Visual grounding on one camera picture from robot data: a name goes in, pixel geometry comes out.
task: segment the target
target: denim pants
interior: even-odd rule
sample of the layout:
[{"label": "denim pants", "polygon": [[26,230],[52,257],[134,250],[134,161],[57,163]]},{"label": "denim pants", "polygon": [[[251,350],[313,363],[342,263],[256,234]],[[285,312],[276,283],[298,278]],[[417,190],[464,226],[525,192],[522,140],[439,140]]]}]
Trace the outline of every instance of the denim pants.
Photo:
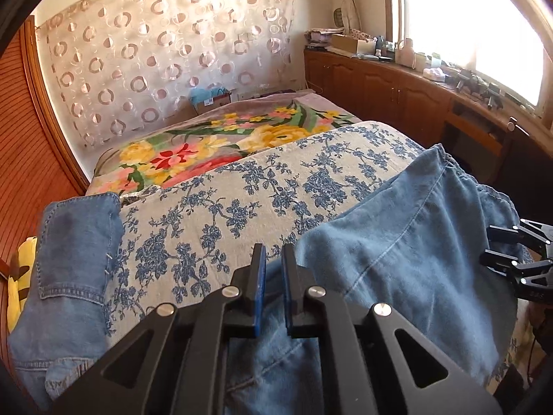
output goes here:
[{"label": "denim pants", "polygon": [[108,273],[123,236],[115,194],[50,204],[29,296],[8,338],[18,377],[41,409],[107,351]]},{"label": "denim pants", "polygon": [[[505,195],[477,183],[436,145],[357,206],[304,234],[296,256],[318,285],[346,301],[390,304],[485,385],[507,351],[516,298],[478,257],[490,247],[488,225],[518,222]],[[526,254],[521,246],[492,249]],[[323,413],[317,345],[287,337],[280,260],[269,264],[261,336],[231,342],[226,413]]]}]

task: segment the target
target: floral bed sheet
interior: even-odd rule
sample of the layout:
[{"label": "floral bed sheet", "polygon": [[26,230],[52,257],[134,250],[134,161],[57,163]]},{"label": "floral bed sheet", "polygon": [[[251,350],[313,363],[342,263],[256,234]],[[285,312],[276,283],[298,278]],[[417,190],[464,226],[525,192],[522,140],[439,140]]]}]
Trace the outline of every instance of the floral bed sheet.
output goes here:
[{"label": "floral bed sheet", "polygon": [[102,155],[87,195],[164,188],[267,148],[360,121],[311,91],[231,103]]},{"label": "floral bed sheet", "polygon": [[[113,345],[162,302],[195,304],[228,285],[263,242],[268,258],[285,242],[350,209],[400,173],[422,147],[374,121],[334,129],[222,165],[174,187],[122,197],[125,234],[106,289]],[[527,341],[519,307],[496,388]]]}]

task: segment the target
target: yellow cloth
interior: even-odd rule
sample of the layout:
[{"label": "yellow cloth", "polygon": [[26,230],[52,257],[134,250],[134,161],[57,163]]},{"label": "yellow cloth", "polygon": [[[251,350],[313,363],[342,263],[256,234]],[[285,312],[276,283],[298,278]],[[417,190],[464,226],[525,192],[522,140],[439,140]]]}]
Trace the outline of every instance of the yellow cloth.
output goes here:
[{"label": "yellow cloth", "polygon": [[8,278],[8,331],[12,332],[19,320],[23,306],[27,298],[19,300],[19,291],[30,287],[32,265],[34,264],[35,252],[37,249],[37,238],[30,237],[17,250],[19,267],[29,267],[29,270],[17,281],[13,278]]}]

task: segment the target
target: wooden countertop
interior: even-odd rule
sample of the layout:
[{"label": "wooden countertop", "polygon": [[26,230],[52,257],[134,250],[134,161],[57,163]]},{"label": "wooden countertop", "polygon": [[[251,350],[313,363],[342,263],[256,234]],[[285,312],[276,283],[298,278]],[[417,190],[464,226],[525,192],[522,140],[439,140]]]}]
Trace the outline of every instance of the wooden countertop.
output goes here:
[{"label": "wooden countertop", "polygon": [[518,108],[511,101],[505,101],[505,99],[503,99],[503,104],[504,104],[503,109],[489,110],[488,106],[484,102],[479,101],[476,96],[471,97],[466,93],[457,92],[450,85],[427,80],[424,77],[422,77],[422,73],[416,70],[412,70],[410,68],[401,66],[396,63],[364,61],[362,59],[347,58],[346,56],[341,56],[336,53],[331,53],[330,51],[314,51],[314,52],[318,54],[323,54],[323,55],[331,55],[332,57],[344,58],[350,61],[356,61],[358,63],[369,62],[372,66],[375,66],[375,67],[383,67],[391,70],[396,70],[397,72],[400,72],[400,73],[405,73],[405,74],[414,76],[417,79],[420,79],[431,85],[435,85],[443,89],[444,91],[449,92],[451,98],[473,109],[475,112],[482,115],[487,120],[491,121],[493,124],[501,128],[503,131],[507,131],[507,123],[509,123],[510,117],[515,117],[516,120],[518,121],[518,124],[526,132],[528,132],[532,140],[534,140],[542,150],[547,152],[548,155],[551,158],[553,158],[553,132],[551,130],[547,130],[546,127],[544,127],[541,124],[540,122],[541,120],[539,118],[536,118],[533,115]]}]

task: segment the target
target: silver screw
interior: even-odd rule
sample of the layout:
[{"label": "silver screw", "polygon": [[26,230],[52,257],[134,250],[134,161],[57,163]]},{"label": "silver screw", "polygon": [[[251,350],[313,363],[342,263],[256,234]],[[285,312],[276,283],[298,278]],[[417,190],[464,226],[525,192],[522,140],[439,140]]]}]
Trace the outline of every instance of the silver screw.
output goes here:
[{"label": "silver screw", "polygon": [[322,298],[323,296],[326,295],[326,290],[323,287],[314,285],[313,287],[310,287],[308,289],[308,294],[313,298]]},{"label": "silver screw", "polygon": [[388,316],[392,313],[392,308],[386,303],[378,303],[374,305],[374,313],[380,316]]},{"label": "silver screw", "polygon": [[156,312],[159,316],[170,316],[175,312],[175,306],[169,303],[163,303],[158,306]]},{"label": "silver screw", "polygon": [[227,287],[223,288],[222,294],[225,298],[234,298],[240,295],[240,289],[238,287],[235,287],[234,285],[228,285]]}]

